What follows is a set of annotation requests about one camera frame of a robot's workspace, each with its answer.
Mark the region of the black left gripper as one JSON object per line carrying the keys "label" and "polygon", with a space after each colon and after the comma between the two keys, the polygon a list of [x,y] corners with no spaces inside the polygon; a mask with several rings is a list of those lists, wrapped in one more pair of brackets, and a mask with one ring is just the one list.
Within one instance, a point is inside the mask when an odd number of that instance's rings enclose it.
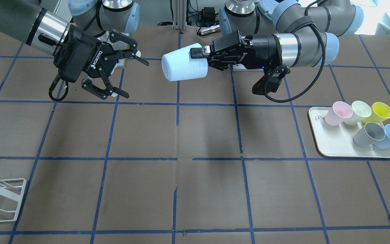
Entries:
{"label": "black left gripper", "polygon": [[279,40],[274,34],[242,36],[240,31],[213,41],[210,47],[190,48],[190,58],[207,59],[210,67],[226,70],[229,65],[242,64],[246,69],[280,66]]}

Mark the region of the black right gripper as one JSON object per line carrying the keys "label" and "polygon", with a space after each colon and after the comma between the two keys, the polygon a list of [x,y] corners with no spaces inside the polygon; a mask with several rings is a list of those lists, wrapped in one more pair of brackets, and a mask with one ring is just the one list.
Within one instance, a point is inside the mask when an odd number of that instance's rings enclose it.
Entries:
{"label": "black right gripper", "polygon": [[58,69],[54,82],[59,82],[61,79],[66,82],[76,82],[81,72],[84,72],[91,78],[101,78],[106,87],[101,89],[93,84],[92,79],[86,78],[82,81],[84,90],[100,99],[117,95],[128,99],[129,93],[114,87],[108,77],[113,74],[118,60],[133,57],[146,66],[149,66],[149,62],[136,55],[138,43],[135,39],[116,31],[110,31],[109,40],[111,43],[119,41],[126,43],[128,48],[116,50],[110,43],[98,40],[69,24],[65,38],[57,45],[53,54],[53,64]]}

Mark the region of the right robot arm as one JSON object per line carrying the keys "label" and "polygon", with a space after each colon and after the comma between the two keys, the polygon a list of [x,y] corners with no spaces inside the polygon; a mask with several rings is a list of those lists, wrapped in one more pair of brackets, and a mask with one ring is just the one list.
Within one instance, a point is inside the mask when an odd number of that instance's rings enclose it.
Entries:
{"label": "right robot arm", "polygon": [[139,5],[132,0],[70,0],[74,24],[40,5],[39,0],[0,0],[0,32],[54,57],[58,73],[49,97],[62,101],[68,84],[87,74],[82,88],[100,99],[129,98],[129,93],[110,83],[120,60],[134,58],[138,43],[128,34],[137,30]]}

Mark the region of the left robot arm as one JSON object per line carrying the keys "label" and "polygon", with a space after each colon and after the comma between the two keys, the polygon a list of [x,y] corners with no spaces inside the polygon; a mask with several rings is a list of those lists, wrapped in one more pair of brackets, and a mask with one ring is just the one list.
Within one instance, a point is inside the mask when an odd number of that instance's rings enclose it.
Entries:
{"label": "left robot arm", "polygon": [[189,57],[218,70],[330,64],[338,37],[354,34],[363,20],[363,9],[349,0],[316,0],[312,7],[297,0],[227,0],[219,11],[222,37],[190,48]]}

